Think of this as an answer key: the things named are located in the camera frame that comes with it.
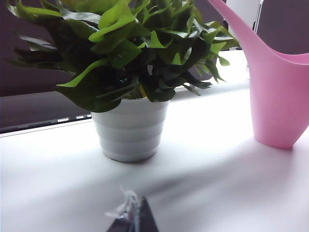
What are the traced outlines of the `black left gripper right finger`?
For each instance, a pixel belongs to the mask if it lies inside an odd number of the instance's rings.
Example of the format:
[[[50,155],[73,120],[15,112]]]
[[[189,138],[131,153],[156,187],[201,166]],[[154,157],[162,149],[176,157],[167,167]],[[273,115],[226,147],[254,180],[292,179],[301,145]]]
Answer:
[[[147,198],[142,196],[138,213],[139,232],[159,232]]]

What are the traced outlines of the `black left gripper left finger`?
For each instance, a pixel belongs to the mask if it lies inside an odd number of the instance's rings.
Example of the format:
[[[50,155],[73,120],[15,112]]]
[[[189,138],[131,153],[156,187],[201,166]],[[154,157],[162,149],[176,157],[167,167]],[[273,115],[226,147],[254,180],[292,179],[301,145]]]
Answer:
[[[113,219],[108,232],[138,232],[139,226],[139,199],[137,194],[131,190],[120,187],[124,196],[123,202],[112,211],[105,213]]]

